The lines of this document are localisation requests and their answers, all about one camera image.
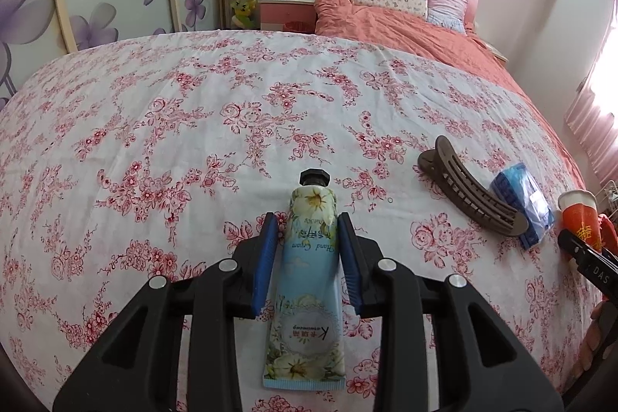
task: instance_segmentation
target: human hand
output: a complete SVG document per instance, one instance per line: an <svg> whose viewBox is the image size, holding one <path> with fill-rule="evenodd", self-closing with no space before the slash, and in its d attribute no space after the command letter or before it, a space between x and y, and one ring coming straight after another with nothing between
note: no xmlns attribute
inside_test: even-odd
<svg viewBox="0 0 618 412"><path fill-rule="evenodd" d="M577 380L581 375L590 370L592 365L592 360L594 358L594 351L599 347L601 343L601 328L599 327L599 316L601 315L601 311L603 309L603 305L607 301L603 301L592 310L590 317L592 318L592 323L590 324L586 335L583 338L582 346L580 347L579 357L575 365L573 366L573 370L571 370L572 380ZM614 344L610 344L605 351L603 352L603 359L606 359L612 349L614 348Z"/></svg>

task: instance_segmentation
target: blue plastic bag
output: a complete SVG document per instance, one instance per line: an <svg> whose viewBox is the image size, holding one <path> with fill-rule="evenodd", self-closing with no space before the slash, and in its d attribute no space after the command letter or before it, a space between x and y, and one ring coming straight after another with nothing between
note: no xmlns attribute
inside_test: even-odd
<svg viewBox="0 0 618 412"><path fill-rule="evenodd" d="M528 219L528 230L519 236L525 250L541 241L554 225L554 214L524 163L501 171L491 183L491 188L500 199Z"/></svg>

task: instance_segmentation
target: floral bedsheet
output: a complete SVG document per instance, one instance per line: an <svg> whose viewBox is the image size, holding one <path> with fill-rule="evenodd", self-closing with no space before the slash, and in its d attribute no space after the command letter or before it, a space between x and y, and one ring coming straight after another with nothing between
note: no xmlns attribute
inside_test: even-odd
<svg viewBox="0 0 618 412"><path fill-rule="evenodd" d="M50 407L148 278L199 274L258 233L266 211L283 232L299 172L320 166L358 233L420 275L469 278L560 387L598 294L555 233L525 253L444 197L416 164L440 134L486 187L520 161L552 202L576 186L520 96L383 47L196 32L52 61L0 114L0 341ZM342 291L346 389L261 386L268 301L258 320L236 320L244 410L372 409L380 320L359 319Z"/></svg>

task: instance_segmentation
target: paper cup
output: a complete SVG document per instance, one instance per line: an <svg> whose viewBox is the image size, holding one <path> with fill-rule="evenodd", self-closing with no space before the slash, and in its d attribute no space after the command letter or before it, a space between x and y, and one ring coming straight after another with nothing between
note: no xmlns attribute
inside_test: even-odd
<svg viewBox="0 0 618 412"><path fill-rule="evenodd" d="M601 227L594 194L582 190L567 191L558 198L558 208L562 210L565 229L601 252Z"/></svg>

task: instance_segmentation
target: hand cream tube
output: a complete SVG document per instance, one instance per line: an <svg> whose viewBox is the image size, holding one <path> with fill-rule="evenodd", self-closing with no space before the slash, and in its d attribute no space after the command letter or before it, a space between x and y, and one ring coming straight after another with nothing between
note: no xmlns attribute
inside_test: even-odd
<svg viewBox="0 0 618 412"><path fill-rule="evenodd" d="M335 390L345 386L336 198L329 175L306 170L292 193L265 387Z"/></svg>

